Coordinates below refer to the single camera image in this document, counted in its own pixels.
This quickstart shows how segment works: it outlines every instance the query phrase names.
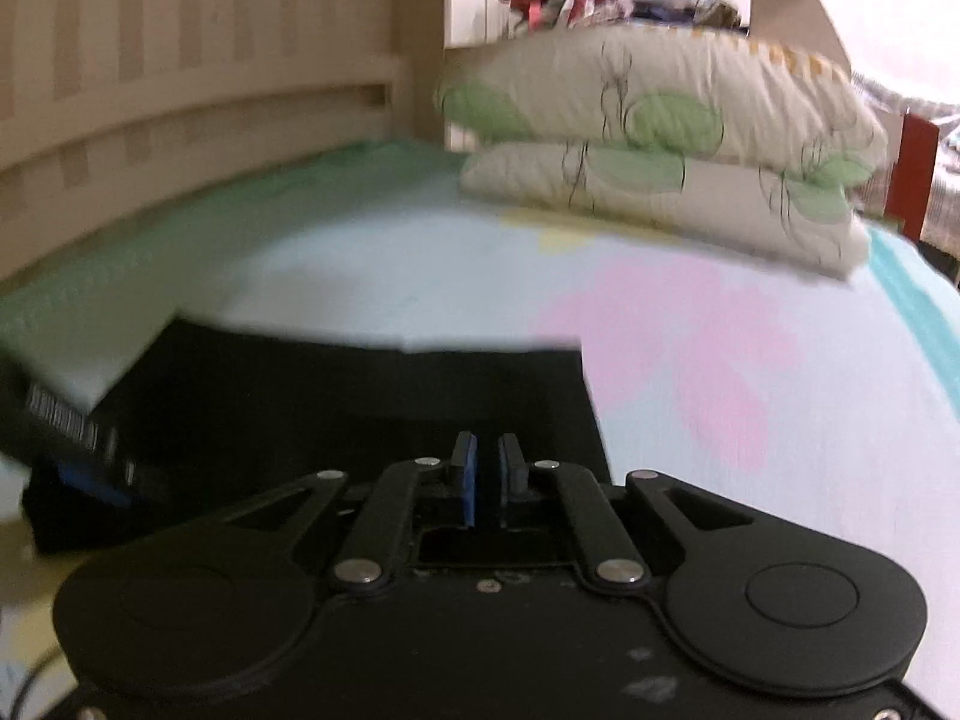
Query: pillow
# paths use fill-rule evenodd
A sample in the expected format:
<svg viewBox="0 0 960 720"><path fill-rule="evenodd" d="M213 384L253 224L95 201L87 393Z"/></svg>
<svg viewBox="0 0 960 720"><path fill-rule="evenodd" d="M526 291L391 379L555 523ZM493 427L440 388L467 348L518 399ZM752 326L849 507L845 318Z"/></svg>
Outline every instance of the pillow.
<svg viewBox="0 0 960 720"><path fill-rule="evenodd" d="M439 105L487 142L578 139L659 148L856 186L887 136L815 55L704 28L551 30L451 70Z"/></svg>
<svg viewBox="0 0 960 720"><path fill-rule="evenodd" d="M501 143L472 156L470 193L693 233L846 276L868 259L867 230L843 190L756 167L591 143Z"/></svg>

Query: light blue bed sheet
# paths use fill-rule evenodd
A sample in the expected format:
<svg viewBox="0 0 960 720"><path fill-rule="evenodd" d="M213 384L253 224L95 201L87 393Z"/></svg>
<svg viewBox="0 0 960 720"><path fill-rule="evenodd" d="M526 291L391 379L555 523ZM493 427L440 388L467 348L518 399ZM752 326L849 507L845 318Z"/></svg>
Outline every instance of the light blue bed sheet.
<svg viewBox="0 0 960 720"><path fill-rule="evenodd" d="M459 165L386 143L209 191L0 298L0 343L88 406L176 313L358 344L579 344L614 477L655 467L894 557L930 606L910 680L960 716L960 295L880 229L845 283L480 204ZM21 482L3 471L0 517ZM0 709L4 661L20 673L52 636L59 573L30 570L47 573L29 592L0 583Z"/></svg>

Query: wooden headboard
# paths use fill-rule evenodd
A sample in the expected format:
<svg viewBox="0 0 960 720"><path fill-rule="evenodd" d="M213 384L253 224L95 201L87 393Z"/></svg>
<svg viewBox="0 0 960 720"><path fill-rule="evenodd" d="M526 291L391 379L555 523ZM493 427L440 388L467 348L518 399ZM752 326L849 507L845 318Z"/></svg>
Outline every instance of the wooden headboard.
<svg viewBox="0 0 960 720"><path fill-rule="evenodd" d="M242 172L414 132L446 0L0 0L0 280ZM752 0L752 33L847 65L819 0Z"/></svg>

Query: bed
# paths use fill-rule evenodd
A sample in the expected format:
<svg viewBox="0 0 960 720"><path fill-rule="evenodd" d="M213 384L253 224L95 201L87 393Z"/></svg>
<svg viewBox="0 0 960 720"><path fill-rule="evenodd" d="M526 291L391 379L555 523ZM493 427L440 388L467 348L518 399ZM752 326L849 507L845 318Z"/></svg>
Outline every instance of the bed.
<svg viewBox="0 0 960 720"><path fill-rule="evenodd" d="M845 61L817 0L752 0L752 30ZM910 683L960 713L952 285L877 225L843 281L466 196L433 95L469 51L446 53L443 0L0 0L0 343L85 405L177 313L581 346L614 478L659 467L894 557L929 603ZM3 712L83 560L32 557L23 482L2 466ZM69 685L54 664L24 716Z"/></svg>

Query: pink flower pattern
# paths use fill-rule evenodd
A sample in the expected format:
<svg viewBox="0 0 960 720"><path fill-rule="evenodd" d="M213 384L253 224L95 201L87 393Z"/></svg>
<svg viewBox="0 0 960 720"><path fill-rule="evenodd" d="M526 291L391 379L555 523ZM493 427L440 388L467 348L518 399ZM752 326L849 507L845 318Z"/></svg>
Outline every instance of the pink flower pattern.
<svg viewBox="0 0 960 720"><path fill-rule="evenodd" d="M778 305L690 256L654 265L631 256L606 264L592 285L560 298L536 321L541 338L578 338L600 413L640 395L664 365L676 408L710 455L759 469L769 445L770 374L797 365L795 337Z"/></svg>

